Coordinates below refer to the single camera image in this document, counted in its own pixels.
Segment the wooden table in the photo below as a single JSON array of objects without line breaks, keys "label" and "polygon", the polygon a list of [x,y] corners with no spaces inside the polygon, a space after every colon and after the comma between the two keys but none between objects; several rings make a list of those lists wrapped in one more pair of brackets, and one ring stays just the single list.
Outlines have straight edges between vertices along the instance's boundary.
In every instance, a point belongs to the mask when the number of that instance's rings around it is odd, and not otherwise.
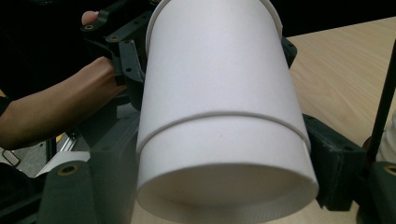
[{"label": "wooden table", "polygon": [[[303,113],[362,146],[373,130],[395,38],[396,17],[288,37],[298,50],[290,72]],[[313,201],[268,223],[356,223],[358,208],[353,203],[348,212],[331,212]],[[155,217],[136,203],[132,223],[175,222]]]}]

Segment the metal rod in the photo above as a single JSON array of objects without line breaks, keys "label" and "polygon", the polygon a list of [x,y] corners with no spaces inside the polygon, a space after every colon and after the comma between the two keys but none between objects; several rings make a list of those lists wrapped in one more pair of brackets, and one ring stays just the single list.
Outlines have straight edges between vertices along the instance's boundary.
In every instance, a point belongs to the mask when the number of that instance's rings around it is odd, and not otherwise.
[{"label": "metal rod", "polygon": [[370,145],[367,149],[367,161],[372,164],[375,161],[376,154],[381,143],[382,134],[387,122],[390,105],[392,103],[393,94],[396,89],[396,40],[393,44],[393,50],[390,56],[389,69],[382,90],[381,100],[375,118]]},{"label": "metal rod", "polygon": [[47,162],[49,162],[57,152],[56,138],[51,138],[46,141],[46,151],[47,151]]}]

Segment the black sleeve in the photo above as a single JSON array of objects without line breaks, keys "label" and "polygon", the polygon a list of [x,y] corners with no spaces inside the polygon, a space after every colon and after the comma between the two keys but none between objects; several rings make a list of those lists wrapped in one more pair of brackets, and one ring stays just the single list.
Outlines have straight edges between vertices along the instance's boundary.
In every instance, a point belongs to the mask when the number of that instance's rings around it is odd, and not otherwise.
[{"label": "black sleeve", "polygon": [[0,96],[0,116],[6,110],[7,106],[9,105],[9,103],[11,103],[11,100],[9,100],[6,97]]}]

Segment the white cylinder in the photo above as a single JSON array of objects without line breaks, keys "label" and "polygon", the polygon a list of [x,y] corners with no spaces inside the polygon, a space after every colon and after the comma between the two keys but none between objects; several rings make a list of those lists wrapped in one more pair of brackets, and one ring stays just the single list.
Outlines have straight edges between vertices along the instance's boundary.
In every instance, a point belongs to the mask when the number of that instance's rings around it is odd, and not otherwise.
[{"label": "white cylinder", "polygon": [[396,110],[393,112],[393,116],[382,134],[375,159],[377,161],[396,163]]},{"label": "white cylinder", "polygon": [[181,223],[256,223],[315,200],[309,139],[267,0],[162,0],[148,26],[137,200]]}]

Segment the finger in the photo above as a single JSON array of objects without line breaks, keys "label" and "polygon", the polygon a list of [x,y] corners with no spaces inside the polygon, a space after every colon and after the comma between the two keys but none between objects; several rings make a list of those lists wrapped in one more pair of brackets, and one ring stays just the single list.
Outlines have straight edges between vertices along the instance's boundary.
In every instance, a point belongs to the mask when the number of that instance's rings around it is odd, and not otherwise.
[{"label": "finger", "polygon": [[90,23],[98,18],[99,12],[98,11],[86,11],[82,14],[81,22],[83,25]]}]

